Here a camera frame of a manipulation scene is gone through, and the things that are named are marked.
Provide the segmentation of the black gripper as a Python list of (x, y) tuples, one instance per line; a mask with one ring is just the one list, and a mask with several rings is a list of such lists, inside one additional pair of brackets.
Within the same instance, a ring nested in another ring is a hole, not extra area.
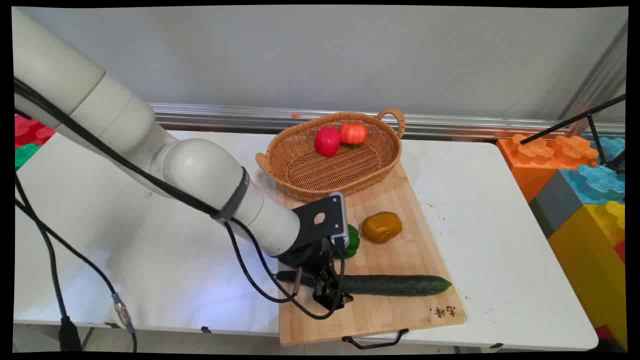
[(322, 238), (289, 249), (278, 256), (281, 264), (294, 270), (278, 271), (278, 281), (295, 281), (298, 270), (302, 270), (301, 281), (315, 281), (312, 289), (313, 300), (327, 310), (340, 310), (354, 301), (345, 290), (339, 291), (340, 275), (336, 272), (334, 260), (345, 255), (345, 248), (336, 247), (329, 238)]

